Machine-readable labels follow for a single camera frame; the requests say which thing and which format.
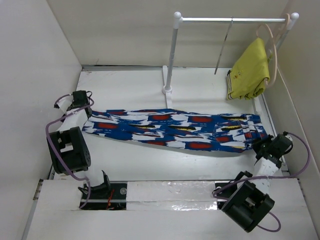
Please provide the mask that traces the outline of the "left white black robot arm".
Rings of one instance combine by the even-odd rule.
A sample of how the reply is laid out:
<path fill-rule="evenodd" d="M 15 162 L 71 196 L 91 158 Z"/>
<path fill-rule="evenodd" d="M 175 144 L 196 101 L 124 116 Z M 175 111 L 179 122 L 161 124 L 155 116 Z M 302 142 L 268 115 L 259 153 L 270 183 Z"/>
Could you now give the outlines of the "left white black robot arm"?
<path fill-rule="evenodd" d="M 82 128 L 92 116 L 93 100 L 90 92 L 77 90 L 58 98 L 54 108 L 62 111 L 63 116 L 45 127 L 47 144 L 53 168 L 57 174 L 71 176 L 77 181 L 85 181 L 79 190 L 90 198 L 107 198 L 112 193 L 110 180 L 105 172 L 103 181 L 90 186 L 87 176 L 76 176 L 91 166 L 91 155 L 82 134 Z"/>

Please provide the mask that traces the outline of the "blue white red patterned trousers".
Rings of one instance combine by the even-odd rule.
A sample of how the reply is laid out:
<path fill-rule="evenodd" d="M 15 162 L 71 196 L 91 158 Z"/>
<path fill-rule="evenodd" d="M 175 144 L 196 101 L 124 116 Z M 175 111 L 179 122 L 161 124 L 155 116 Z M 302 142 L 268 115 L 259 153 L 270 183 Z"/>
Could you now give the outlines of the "blue white red patterned trousers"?
<path fill-rule="evenodd" d="M 172 108 L 92 111 L 82 131 L 99 137 L 175 149 L 242 153 L 267 138 L 249 113 L 202 114 Z"/>

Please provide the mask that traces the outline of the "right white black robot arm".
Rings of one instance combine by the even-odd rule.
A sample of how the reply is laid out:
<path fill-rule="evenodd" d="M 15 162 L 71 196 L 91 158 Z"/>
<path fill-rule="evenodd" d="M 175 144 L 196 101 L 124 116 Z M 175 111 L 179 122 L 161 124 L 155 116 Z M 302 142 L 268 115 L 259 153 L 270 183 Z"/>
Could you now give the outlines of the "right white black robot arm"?
<path fill-rule="evenodd" d="M 219 209 L 245 232 L 257 227 L 274 207 L 275 201 L 269 196 L 271 177 L 280 170 L 281 158 L 292 148 L 293 140 L 287 132 L 254 141 L 254 172 L 241 171 L 212 192 L 214 198 L 223 200 Z"/>

